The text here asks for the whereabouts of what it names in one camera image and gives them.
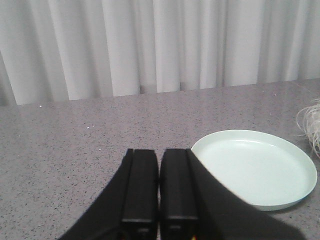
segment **speckled granite surface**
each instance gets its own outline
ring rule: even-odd
[[[0,107],[0,239],[54,240],[81,216],[127,148],[190,148],[216,131],[284,138],[307,154],[296,113],[320,79]],[[320,160],[312,157],[317,170]],[[271,215],[320,239],[320,184]]]

